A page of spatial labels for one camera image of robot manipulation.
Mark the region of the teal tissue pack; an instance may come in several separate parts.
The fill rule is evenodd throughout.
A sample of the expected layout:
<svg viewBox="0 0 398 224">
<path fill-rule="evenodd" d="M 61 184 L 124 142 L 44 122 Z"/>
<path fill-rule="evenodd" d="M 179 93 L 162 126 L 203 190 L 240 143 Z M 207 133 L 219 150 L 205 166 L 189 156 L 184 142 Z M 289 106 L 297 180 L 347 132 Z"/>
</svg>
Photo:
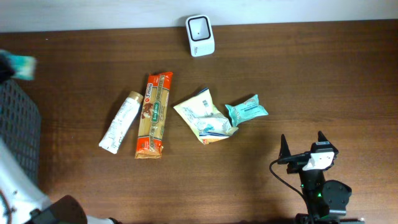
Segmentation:
<svg viewBox="0 0 398 224">
<path fill-rule="evenodd" d="M 1 57 L 6 57 L 14 69 L 14 75 L 11 78 L 20 80 L 33 80 L 36 68 L 36 59 L 31 56 L 15 55 L 6 50 L 1 50 Z"/>
</svg>

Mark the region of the teal wet wipes pack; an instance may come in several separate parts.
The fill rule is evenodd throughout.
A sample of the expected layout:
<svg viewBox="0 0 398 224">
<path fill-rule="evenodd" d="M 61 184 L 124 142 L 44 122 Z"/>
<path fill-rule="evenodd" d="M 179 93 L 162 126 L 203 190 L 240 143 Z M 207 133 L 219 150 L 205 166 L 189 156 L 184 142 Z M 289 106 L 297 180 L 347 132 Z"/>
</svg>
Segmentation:
<svg viewBox="0 0 398 224">
<path fill-rule="evenodd" d="M 234 127 L 254 118 L 268 115 L 266 109 L 259 104 L 258 95 L 254 95 L 236 106 L 225 105 L 225 107 L 228 110 L 229 117 Z"/>
</svg>

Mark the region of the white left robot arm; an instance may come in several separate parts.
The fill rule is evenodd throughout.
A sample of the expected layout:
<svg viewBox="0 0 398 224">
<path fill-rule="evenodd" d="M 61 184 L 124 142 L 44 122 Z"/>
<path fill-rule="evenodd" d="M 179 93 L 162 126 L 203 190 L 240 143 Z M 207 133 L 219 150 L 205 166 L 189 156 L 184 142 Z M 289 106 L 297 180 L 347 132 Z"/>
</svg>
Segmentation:
<svg viewBox="0 0 398 224">
<path fill-rule="evenodd" d="M 56 202 L 37 185 L 41 116 L 12 78 L 35 60 L 1 52 L 1 223 L 117 223 L 96 218 L 70 195 Z"/>
</svg>

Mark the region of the white tube with gold cap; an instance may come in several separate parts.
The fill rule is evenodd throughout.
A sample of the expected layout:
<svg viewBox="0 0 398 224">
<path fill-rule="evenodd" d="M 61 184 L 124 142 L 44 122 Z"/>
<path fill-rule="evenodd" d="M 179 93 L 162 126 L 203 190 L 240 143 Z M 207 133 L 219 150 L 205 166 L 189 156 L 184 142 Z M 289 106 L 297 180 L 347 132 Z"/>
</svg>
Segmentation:
<svg viewBox="0 0 398 224">
<path fill-rule="evenodd" d="M 112 120 L 107 132 L 99 142 L 99 147 L 116 154 L 127 134 L 130 125 L 139 112 L 144 97 L 135 91 L 131 91 L 124 100 L 120 109 Z"/>
</svg>

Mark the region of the orange spaghetti packet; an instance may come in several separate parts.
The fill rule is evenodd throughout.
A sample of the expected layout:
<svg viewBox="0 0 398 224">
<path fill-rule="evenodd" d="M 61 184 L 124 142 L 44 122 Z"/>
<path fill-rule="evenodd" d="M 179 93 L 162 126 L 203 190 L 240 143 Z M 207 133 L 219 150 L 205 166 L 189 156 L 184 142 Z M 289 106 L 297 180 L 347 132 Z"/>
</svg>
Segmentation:
<svg viewBox="0 0 398 224">
<path fill-rule="evenodd" d="M 162 157 L 165 120 L 172 84 L 172 72 L 149 75 L 142 103 L 136 159 Z"/>
</svg>

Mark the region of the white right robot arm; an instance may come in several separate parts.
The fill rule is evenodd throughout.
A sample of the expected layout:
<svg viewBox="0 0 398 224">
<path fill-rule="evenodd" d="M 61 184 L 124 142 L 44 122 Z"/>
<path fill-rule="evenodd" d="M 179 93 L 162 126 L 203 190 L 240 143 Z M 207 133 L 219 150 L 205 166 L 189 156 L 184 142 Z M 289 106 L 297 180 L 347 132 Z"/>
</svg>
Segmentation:
<svg viewBox="0 0 398 224">
<path fill-rule="evenodd" d="M 319 131 L 318 141 L 309 151 L 292 155 L 284 135 L 281 135 L 277 160 L 269 165 L 271 174 L 297 192 L 305 202 L 307 213 L 298 213 L 295 223 L 364 223 L 359 219 L 344 219 L 352 188 L 338 180 L 326 180 L 324 172 L 333 167 L 339 151 Z M 287 165 L 288 174 L 298 174 L 300 190 L 281 179 L 273 170 L 274 164 Z"/>
</svg>

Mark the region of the cream chips bag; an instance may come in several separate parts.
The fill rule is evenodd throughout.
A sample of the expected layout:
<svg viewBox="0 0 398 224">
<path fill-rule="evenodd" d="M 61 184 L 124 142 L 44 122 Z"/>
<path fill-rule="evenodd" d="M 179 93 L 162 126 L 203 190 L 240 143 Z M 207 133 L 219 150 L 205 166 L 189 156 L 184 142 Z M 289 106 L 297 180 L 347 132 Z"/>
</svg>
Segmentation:
<svg viewBox="0 0 398 224">
<path fill-rule="evenodd" d="M 213 104 L 208 88 L 175 105 L 174 110 L 188 124 L 202 144 L 227 139 L 238 130 Z"/>
</svg>

